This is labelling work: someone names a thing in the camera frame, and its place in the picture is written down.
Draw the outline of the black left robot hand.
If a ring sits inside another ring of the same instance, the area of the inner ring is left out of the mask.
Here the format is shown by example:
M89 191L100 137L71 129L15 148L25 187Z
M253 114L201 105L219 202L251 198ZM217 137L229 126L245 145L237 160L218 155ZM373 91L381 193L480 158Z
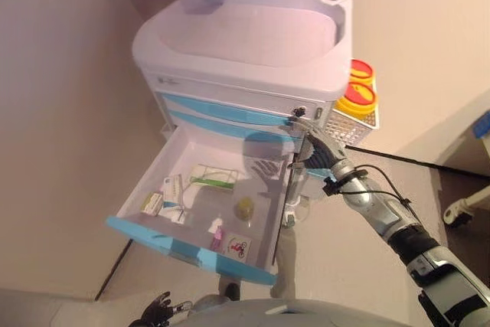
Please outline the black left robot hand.
M192 301L184 301L175 305L172 305L170 299L171 292L166 291L158 295L144 310L142 315L132 321L129 327L133 326L147 326L147 327L159 327L170 326L169 320L180 313L188 312L191 310Z

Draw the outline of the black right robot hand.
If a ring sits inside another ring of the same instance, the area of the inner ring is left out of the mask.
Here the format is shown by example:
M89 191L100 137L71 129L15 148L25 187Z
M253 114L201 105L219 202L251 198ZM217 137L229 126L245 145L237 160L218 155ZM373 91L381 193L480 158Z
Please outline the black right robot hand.
M297 116L289 117L289 124L304 132L307 147L301 150L303 159L297 159L288 165L291 169L325 168L332 171L337 181L350 175L354 170L352 162L347 158L341 144L332 138L322 127Z

